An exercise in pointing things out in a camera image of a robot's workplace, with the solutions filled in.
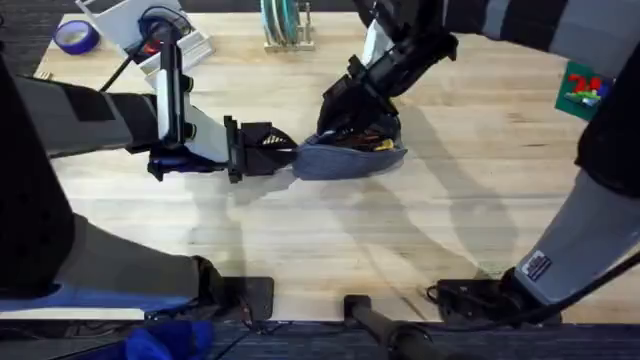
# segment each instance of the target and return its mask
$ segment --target black clamp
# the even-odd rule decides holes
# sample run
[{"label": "black clamp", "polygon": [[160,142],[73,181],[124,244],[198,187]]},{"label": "black clamp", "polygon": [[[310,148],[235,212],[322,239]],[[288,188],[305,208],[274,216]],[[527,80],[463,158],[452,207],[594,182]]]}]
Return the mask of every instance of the black clamp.
[{"label": "black clamp", "polygon": [[163,142],[138,148],[130,153],[149,151],[147,171],[158,181],[170,172],[211,173],[228,170],[233,184],[243,176],[272,175],[296,159],[295,141],[269,122],[246,123],[238,128],[231,116],[224,117],[229,160],[215,162],[192,153],[184,144],[167,147]]},{"label": "black clamp", "polygon": [[289,135],[269,122],[243,123],[224,117],[229,148],[229,181],[235,184],[246,176],[272,175],[296,159],[298,147]]},{"label": "black clamp", "polygon": [[397,24],[379,2],[369,15],[378,20],[394,46],[365,67],[354,55],[347,75],[323,94],[317,134],[358,133],[380,117],[395,117],[392,97],[406,92],[431,66],[456,59],[458,40],[449,32],[423,24]]},{"label": "black clamp", "polygon": [[[448,325],[470,326],[501,322],[519,314],[543,307],[515,279],[514,269],[502,279],[443,279],[426,289],[426,299],[438,306],[443,322]],[[526,323],[546,326],[562,323],[561,314],[533,317]],[[522,321],[510,323],[514,328]]]}]

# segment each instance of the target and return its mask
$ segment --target electrical cord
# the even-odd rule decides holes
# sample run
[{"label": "electrical cord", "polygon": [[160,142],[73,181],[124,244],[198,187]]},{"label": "electrical cord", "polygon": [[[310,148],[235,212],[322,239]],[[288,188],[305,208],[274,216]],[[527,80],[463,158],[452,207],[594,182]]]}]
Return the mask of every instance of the electrical cord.
[{"label": "electrical cord", "polygon": [[519,323],[527,322],[533,319],[548,318],[550,316],[553,316],[555,314],[562,312],[564,309],[577,303],[585,296],[591,294],[592,292],[601,288],[603,285],[613,281],[620,275],[624,274],[626,271],[630,270],[631,268],[636,266],[638,263],[640,263],[640,251],[633,254],[629,258],[625,259],[624,261],[622,261],[621,263],[613,267],[611,270],[607,271],[602,276],[592,281],[584,288],[568,296],[564,300],[561,300],[557,303],[547,305],[535,310],[521,312],[520,314],[514,315],[506,319],[502,319],[499,321],[495,321],[490,324],[470,326],[470,327],[460,327],[460,328],[441,326],[441,325],[430,324],[430,323],[424,323],[421,326],[428,329],[444,331],[444,332],[478,332],[478,331],[494,330],[503,326],[507,326],[511,324],[519,324]]},{"label": "electrical cord", "polygon": [[453,294],[455,296],[458,296],[460,298],[463,298],[469,302],[472,302],[476,305],[480,305],[482,307],[485,308],[496,308],[497,305],[492,304],[488,301],[484,301],[482,299],[480,299],[477,296],[473,296],[472,294],[469,293],[465,293],[465,292],[460,292],[460,291],[456,291],[455,289],[451,289],[448,287],[442,287],[442,286],[438,286],[438,285],[431,285],[427,288],[427,291],[425,292],[424,295],[426,295],[427,300],[429,300],[431,303],[433,303],[434,305],[438,305],[440,306],[440,302],[438,301],[437,295],[434,295],[433,293],[437,292],[447,292],[449,294]]},{"label": "electrical cord", "polygon": [[222,359],[228,352],[230,352],[231,350],[233,350],[234,347],[236,347],[236,345],[238,345],[242,340],[246,339],[247,337],[249,337],[249,335],[253,334],[253,332],[251,331],[247,331],[244,334],[242,334],[241,336],[239,336],[237,339],[233,340],[231,342],[231,344],[227,345],[226,348],[222,349],[222,351],[220,351],[218,353],[218,355],[216,355],[213,360],[220,360]]},{"label": "electrical cord", "polygon": [[[247,328],[247,330],[252,331],[257,335],[273,336],[275,335],[275,332],[277,330],[282,329],[284,326],[291,326],[295,324],[294,321],[289,321],[287,323],[277,325],[273,329],[269,329],[265,324],[263,324],[260,321],[256,321],[254,319],[251,306],[249,305],[249,302],[244,297],[239,296],[238,299],[240,301],[240,306],[242,307],[242,313],[248,317],[247,319],[242,319],[242,324]],[[288,337],[288,338],[324,337],[324,336],[340,335],[348,330],[351,330],[344,323],[337,324],[337,326],[342,327],[342,329],[338,331],[319,331],[319,332],[312,332],[312,333],[305,333],[305,334],[286,334],[286,335],[277,335],[277,336]]]},{"label": "electrical cord", "polygon": [[0,333],[2,332],[12,332],[12,333],[16,333],[16,334],[20,334],[25,338],[29,338],[32,340],[46,340],[48,339],[45,336],[41,336],[38,335],[30,330],[27,329],[21,329],[21,328],[7,328],[7,327],[0,327]]},{"label": "electrical cord", "polygon": [[99,321],[98,324],[96,326],[91,325],[91,321],[83,321],[82,326],[89,329],[89,330],[100,330],[100,329],[104,329],[106,326],[113,324],[112,322],[109,321]]},{"label": "electrical cord", "polygon": [[110,346],[113,346],[113,345],[117,344],[119,341],[120,340],[116,340],[116,341],[109,342],[109,343],[106,343],[106,344],[103,344],[103,345],[100,345],[100,346],[97,346],[97,347],[91,347],[91,348],[88,348],[88,349],[75,351],[75,352],[72,352],[70,354],[64,354],[64,355],[56,356],[56,357],[50,358],[48,360],[71,360],[71,359],[77,359],[81,355],[90,354],[90,353],[92,353],[94,351],[102,350],[102,349],[108,348]]},{"label": "electrical cord", "polygon": [[71,339],[96,339],[96,338],[100,338],[103,336],[107,336],[107,335],[112,335],[115,334],[116,332],[118,332],[119,328],[114,328],[114,329],[109,329],[109,330],[105,330],[99,334],[91,334],[91,335],[73,335],[71,337]]},{"label": "electrical cord", "polygon": [[[172,21],[169,19],[162,18],[160,16],[147,15],[149,11],[154,9],[164,9],[165,11],[175,14],[178,18]],[[140,29],[140,35],[142,36],[142,40],[138,45],[136,45],[135,48],[133,48],[133,50],[131,50],[128,53],[127,58],[122,62],[122,64],[120,64],[120,66],[116,69],[113,75],[111,75],[109,80],[107,80],[107,82],[100,88],[99,91],[104,92],[109,90],[111,85],[113,85],[113,83],[120,77],[120,75],[122,75],[122,72],[124,71],[124,69],[127,66],[129,66],[131,61],[133,61],[133,58],[144,49],[147,43],[149,43],[149,40],[151,40],[153,35],[158,30],[163,28],[162,25],[167,25],[171,29],[170,31],[173,31],[175,28],[177,28],[177,26],[175,25],[175,22],[177,20],[183,20],[187,24],[186,34],[189,34],[193,31],[193,26],[191,25],[189,20],[187,20],[187,18],[184,15],[178,13],[177,11],[161,5],[150,6],[149,8],[147,8],[138,19],[138,27]]]},{"label": "electrical cord", "polygon": [[132,52],[129,53],[129,55],[127,55],[127,58],[122,62],[122,64],[120,64],[120,66],[118,67],[118,69],[116,69],[116,71],[113,73],[113,75],[111,75],[111,77],[109,78],[109,80],[107,80],[107,82],[102,85],[102,87],[100,88],[100,92],[104,92],[109,90],[109,88],[111,87],[111,85],[120,77],[120,75],[122,74],[122,72],[124,71],[124,69],[129,66],[129,64],[131,63],[131,61],[133,60],[133,57],[136,56],[136,54],[138,54],[140,51],[142,51],[142,48],[147,44],[147,42],[149,41],[149,39],[151,39],[151,36],[153,35],[153,33],[158,30],[160,26],[154,26],[153,27],[153,31],[149,31],[149,33],[147,34],[147,36],[145,36],[142,41],[134,48],[134,50]]}]

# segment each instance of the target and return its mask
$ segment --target wooden table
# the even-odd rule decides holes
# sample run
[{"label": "wooden table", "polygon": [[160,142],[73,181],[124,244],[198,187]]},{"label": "wooden table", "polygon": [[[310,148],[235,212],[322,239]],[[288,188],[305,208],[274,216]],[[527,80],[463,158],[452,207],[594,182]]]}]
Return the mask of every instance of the wooden table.
[{"label": "wooden table", "polygon": [[[192,103],[218,120],[272,121],[301,141],[321,94],[360,55],[355,13],[314,13],[315,52],[267,54],[258,14],[193,14],[216,53],[190,72]],[[64,21],[80,15],[68,15]],[[122,61],[106,42],[85,56],[55,45],[39,71],[100,87]],[[437,320],[418,290],[441,278],[499,276],[538,240],[572,187],[582,120],[553,109],[565,61],[460,36],[395,100],[404,164],[361,180],[305,182],[284,170],[230,185],[226,174],[146,173],[146,155],[107,151],[54,161],[75,211],[119,236],[209,258],[224,275],[271,276],[274,319],[340,320],[345,294],[371,295],[395,319]],[[112,91],[150,91],[134,69]],[[632,271],[565,313],[568,322],[638,322]],[[140,317],[50,309],[3,317]]]}]

